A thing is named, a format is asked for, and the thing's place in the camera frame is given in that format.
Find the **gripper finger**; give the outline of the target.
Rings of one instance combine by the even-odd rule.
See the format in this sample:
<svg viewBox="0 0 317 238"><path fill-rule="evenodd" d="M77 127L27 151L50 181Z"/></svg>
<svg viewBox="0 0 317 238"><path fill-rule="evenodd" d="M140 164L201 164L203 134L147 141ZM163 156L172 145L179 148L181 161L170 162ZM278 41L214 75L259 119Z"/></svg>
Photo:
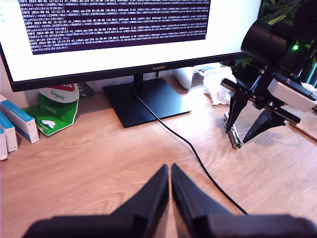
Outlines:
<svg viewBox="0 0 317 238"><path fill-rule="evenodd" d="M285 118L272 111L264 110L245 135L243 143L250 141L270 128L278 126L285 126Z"/></svg>
<svg viewBox="0 0 317 238"><path fill-rule="evenodd" d="M231 99L230 99L229 117L228 117L227 125L226 125L226 133L228 133L229 130L232 128L239 114L245 108L249 100L249 95L244 90L229 92L229 95Z"/></svg>
<svg viewBox="0 0 317 238"><path fill-rule="evenodd" d="M112 212L131 220L128 238L152 238L169 199L168 165L164 164L131 198Z"/></svg>
<svg viewBox="0 0 317 238"><path fill-rule="evenodd" d="M171 166L171 185L176 207L193 238L213 237L209 215L233 215L205 194L177 164Z"/></svg>

